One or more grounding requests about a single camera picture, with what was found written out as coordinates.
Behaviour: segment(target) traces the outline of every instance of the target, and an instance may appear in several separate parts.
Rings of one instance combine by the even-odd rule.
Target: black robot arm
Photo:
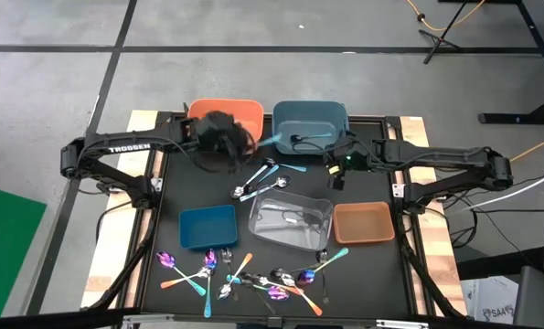
[[[343,189],[347,170],[391,172],[414,166],[463,170],[439,181],[394,185],[394,197],[403,208],[423,213],[436,197],[450,196],[473,188],[502,191],[513,185],[509,160],[489,147],[452,149],[418,147],[409,142],[374,140],[363,143],[353,133],[346,133],[328,145],[324,162],[330,174],[329,187]]]
[[[70,179],[95,179],[97,187],[105,194],[118,188],[129,195],[133,207],[153,208],[157,205],[158,194],[152,185],[152,177],[127,175],[102,163],[100,158],[106,154],[150,149],[165,153],[182,152],[196,165],[208,170],[188,154],[204,151],[227,154],[233,162],[231,167],[237,167],[239,158],[248,151],[249,139],[254,145],[249,133],[234,123],[231,115],[212,111],[200,120],[170,120],[149,131],[93,133],[77,138],[61,150],[60,173]]]

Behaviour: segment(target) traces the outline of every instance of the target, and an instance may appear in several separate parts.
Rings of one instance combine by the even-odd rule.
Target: teal bin
[[[180,247],[184,249],[217,249],[237,243],[232,205],[185,210],[178,219]]]
[[[273,108],[272,130],[282,134],[275,144],[281,154],[318,154],[348,130],[347,110],[336,101],[281,101]],[[297,152],[293,135],[306,142],[294,146]]]

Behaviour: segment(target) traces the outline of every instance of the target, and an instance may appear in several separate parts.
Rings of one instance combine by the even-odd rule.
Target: gray floor
[[[443,26],[457,5],[417,0]],[[544,37],[544,2],[526,1]],[[0,44],[113,44],[125,0],[0,1]],[[139,0],[127,45],[427,46],[402,0]],[[533,46],[514,6],[484,5],[449,34],[462,46]],[[100,132],[120,132],[130,111],[180,110],[197,98],[245,98],[266,111],[282,100],[335,100],[354,114],[422,116],[431,145],[489,145],[513,156],[544,140],[544,127],[483,126],[481,111],[528,112],[544,102],[544,60],[535,56],[124,54]],[[0,188],[46,202],[48,211],[5,314],[23,312],[65,181],[59,149],[83,134],[108,54],[0,53]],[[544,148],[513,165],[516,180],[544,174]],[[82,188],[92,190],[92,182]],[[489,195],[474,197],[485,200]],[[74,311],[94,251],[103,196],[79,196],[43,312]],[[501,207],[544,207],[544,185]],[[521,249],[544,244],[544,215],[494,214]],[[451,216],[452,230],[470,216]],[[486,219],[471,247],[513,251]],[[459,259],[469,257],[457,252]]]

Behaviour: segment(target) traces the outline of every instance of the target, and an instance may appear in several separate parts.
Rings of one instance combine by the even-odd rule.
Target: orange tray
[[[231,114],[235,122],[250,132],[257,143],[263,131],[263,106],[257,101],[201,99],[193,101],[188,110],[188,118],[204,118],[210,111],[222,111]]]
[[[336,205],[333,221],[339,243],[383,242],[395,236],[385,202]]]

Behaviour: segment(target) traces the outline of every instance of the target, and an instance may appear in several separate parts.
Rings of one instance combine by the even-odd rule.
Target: white cable
[[[530,186],[526,186],[526,187],[524,187],[524,188],[520,189],[519,191],[516,191],[516,192],[514,192],[514,193],[512,193],[512,194],[508,194],[508,195],[506,195],[506,196],[501,196],[501,197],[498,197],[498,198],[493,199],[493,200],[485,201],[485,202],[482,202],[482,203],[480,203],[480,204],[476,204],[476,205],[474,205],[474,206],[466,207],[466,208],[463,208],[463,209],[459,210],[458,212],[465,211],[465,210],[469,210],[469,209],[473,209],[473,208],[475,208],[475,207],[480,207],[480,206],[489,205],[489,204],[495,203],[495,202],[497,202],[497,201],[505,200],[505,199],[507,199],[507,198],[509,198],[509,197],[516,196],[516,195],[518,195],[518,194],[520,194],[520,193],[522,193],[522,192],[526,192],[526,191],[529,190],[530,188],[532,188],[532,187],[534,187],[534,186],[538,186],[538,185],[540,185],[540,184],[542,184],[542,183],[544,183],[544,178],[542,178],[542,179],[540,179],[538,182],[536,182],[536,183],[534,183],[534,184],[532,184],[532,185],[530,185]]]

